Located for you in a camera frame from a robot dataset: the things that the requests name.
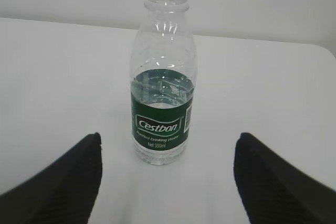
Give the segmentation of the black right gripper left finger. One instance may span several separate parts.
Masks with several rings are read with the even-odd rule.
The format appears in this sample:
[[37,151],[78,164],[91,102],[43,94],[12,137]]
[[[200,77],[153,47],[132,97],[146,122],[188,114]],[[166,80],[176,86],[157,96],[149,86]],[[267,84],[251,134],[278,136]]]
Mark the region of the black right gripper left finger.
[[1,223],[88,223],[102,179],[99,133],[1,194]]

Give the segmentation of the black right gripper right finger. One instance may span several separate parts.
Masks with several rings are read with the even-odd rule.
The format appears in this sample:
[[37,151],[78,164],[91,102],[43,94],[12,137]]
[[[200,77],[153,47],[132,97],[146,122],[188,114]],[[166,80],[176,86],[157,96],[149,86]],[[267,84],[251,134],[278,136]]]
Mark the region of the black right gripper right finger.
[[250,133],[236,142],[233,173],[250,223],[335,223],[335,190]]

